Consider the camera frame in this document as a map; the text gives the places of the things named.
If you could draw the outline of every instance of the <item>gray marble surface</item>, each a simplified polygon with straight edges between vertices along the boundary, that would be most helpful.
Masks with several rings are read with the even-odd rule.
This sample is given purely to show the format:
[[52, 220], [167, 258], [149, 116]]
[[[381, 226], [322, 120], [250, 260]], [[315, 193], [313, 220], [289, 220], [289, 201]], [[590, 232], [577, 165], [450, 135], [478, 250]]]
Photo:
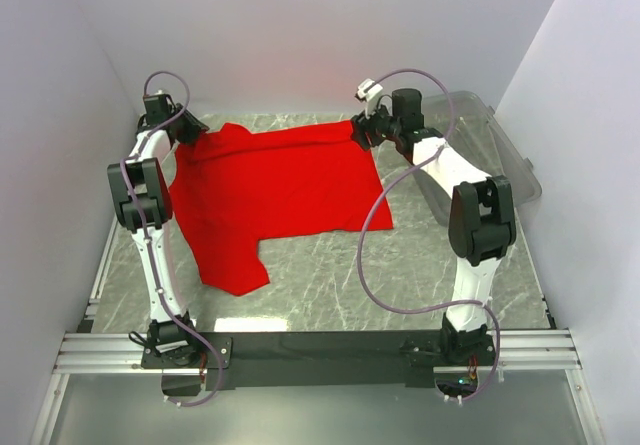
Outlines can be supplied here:
[[[425, 113], [429, 125], [443, 128], [444, 104], [434, 101]], [[459, 122], [451, 144], [474, 165], [501, 172], [486, 109], [470, 94], [456, 94]], [[216, 115], [205, 120], [218, 130], [225, 122], [251, 131], [276, 130], [348, 118], [346, 115]], [[374, 150], [383, 183], [406, 169], [387, 143]], [[175, 174], [170, 156], [163, 164], [167, 182]], [[394, 229], [370, 232], [364, 268], [374, 293], [396, 307], [417, 308], [451, 298], [456, 259], [447, 230], [437, 223], [413, 179], [390, 194]], [[441, 313], [396, 315], [373, 304], [363, 293], [355, 269], [357, 233], [265, 240], [259, 255], [271, 283], [243, 297], [202, 285], [195, 261], [177, 223], [171, 246], [182, 295], [203, 331], [224, 330], [386, 330], [439, 328]], [[93, 332], [145, 331], [149, 298], [140, 259], [126, 230], [118, 227], [105, 270]], [[504, 328], [548, 328], [545, 306], [531, 258], [518, 225], [518, 238], [503, 260], [493, 287], [492, 307]]]

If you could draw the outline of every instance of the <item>gray floor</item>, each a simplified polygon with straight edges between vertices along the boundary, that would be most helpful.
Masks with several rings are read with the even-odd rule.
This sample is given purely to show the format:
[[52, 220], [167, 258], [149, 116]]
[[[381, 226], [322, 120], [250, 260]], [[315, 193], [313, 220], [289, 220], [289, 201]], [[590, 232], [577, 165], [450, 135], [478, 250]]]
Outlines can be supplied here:
[[[501, 173], [500, 159], [486, 125], [486, 109], [465, 94], [456, 95], [459, 124], [451, 143], [474, 165]], [[429, 107], [428, 125], [443, 128], [442, 103]], [[213, 116], [212, 130], [227, 121], [251, 131], [289, 128], [348, 118], [345, 115], [279, 114]], [[406, 168], [391, 144], [374, 157], [383, 183]], [[168, 183], [175, 174], [169, 157], [163, 164]], [[447, 230], [439, 225], [418, 186], [407, 179], [391, 193], [394, 230], [371, 232], [365, 243], [365, 273], [372, 290], [396, 307], [417, 308], [451, 298], [455, 256]], [[265, 240], [260, 258], [271, 283], [244, 297], [203, 286], [193, 256], [177, 224], [171, 245], [181, 292], [198, 329], [225, 330], [384, 330], [439, 328], [441, 314], [403, 316], [374, 305], [363, 293], [355, 271], [357, 233], [331, 232], [308, 237]], [[149, 298], [140, 259], [126, 230], [118, 228], [104, 273], [94, 332], [145, 331]], [[492, 307], [505, 328], [547, 328], [544, 302], [533, 264], [518, 226], [518, 238], [500, 265]]]
[[579, 445], [564, 371], [512, 372], [462, 408], [401, 385], [246, 388], [189, 410], [149, 375], [73, 375], [52, 444]]

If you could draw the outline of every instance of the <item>red cloth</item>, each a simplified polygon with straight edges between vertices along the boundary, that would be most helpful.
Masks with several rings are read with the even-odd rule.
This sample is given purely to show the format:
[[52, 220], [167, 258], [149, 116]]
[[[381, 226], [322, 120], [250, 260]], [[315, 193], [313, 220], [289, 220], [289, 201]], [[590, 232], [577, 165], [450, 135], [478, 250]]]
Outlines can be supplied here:
[[[382, 191], [349, 121], [252, 134], [225, 124], [176, 150], [170, 193], [202, 282], [234, 295], [269, 283], [267, 238], [359, 231]], [[370, 230], [393, 227], [385, 201]]]

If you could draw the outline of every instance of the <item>white wall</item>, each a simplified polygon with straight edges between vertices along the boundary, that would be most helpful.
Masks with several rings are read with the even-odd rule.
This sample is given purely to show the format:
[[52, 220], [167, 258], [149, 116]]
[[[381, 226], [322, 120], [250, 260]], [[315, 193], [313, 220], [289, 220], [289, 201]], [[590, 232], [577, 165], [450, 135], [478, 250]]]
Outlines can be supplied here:
[[133, 107], [73, 0], [0, 0], [0, 442], [27, 443], [112, 216]]
[[552, 1], [78, 0], [130, 97], [168, 68], [197, 113], [355, 110], [407, 66], [497, 105]]
[[525, 225], [612, 444], [640, 420], [640, 0], [556, 0], [497, 110], [543, 186]]

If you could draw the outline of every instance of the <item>red fabric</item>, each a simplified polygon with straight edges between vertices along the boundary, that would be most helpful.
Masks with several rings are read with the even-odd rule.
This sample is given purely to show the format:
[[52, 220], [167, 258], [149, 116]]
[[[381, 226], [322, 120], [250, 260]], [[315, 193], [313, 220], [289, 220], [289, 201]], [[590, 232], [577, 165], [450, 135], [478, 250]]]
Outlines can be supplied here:
[[[202, 282], [234, 295], [269, 283], [267, 238], [359, 231], [382, 191], [371, 153], [348, 121], [252, 134], [227, 123], [176, 150], [176, 219]], [[371, 230], [393, 227], [385, 202]]]

